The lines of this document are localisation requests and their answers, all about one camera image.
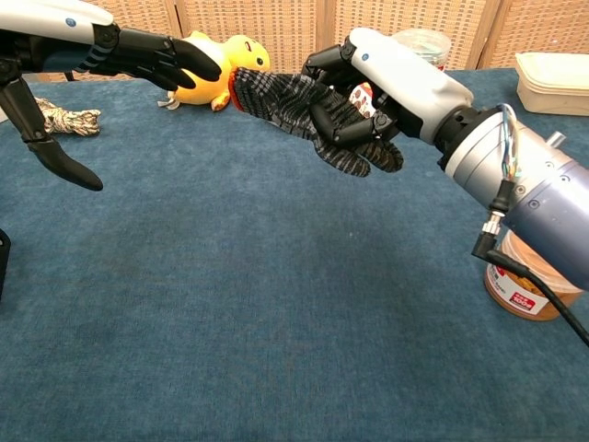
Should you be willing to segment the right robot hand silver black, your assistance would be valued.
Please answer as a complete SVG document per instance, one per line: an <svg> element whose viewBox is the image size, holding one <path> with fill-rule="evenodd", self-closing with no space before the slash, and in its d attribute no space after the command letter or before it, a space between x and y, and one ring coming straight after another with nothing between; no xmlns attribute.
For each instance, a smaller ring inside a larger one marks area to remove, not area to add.
<svg viewBox="0 0 589 442"><path fill-rule="evenodd" d="M479 114L470 90L375 29L355 28L343 43L308 55L302 72L343 95L369 83L373 107L394 120L406 136L430 145Z"/></svg>

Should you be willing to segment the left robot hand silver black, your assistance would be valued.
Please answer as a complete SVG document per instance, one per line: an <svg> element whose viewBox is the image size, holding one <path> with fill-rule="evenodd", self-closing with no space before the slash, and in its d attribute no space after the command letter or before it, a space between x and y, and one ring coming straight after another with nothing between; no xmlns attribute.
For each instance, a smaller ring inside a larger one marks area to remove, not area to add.
<svg viewBox="0 0 589 442"><path fill-rule="evenodd" d="M1 4L1 108L39 162L91 191L101 179L69 157L45 129L24 76L79 72L127 75L167 91L193 88L192 75L214 81L221 68L206 52L167 34L120 26L106 9L85 1L4 1Z"/></svg>

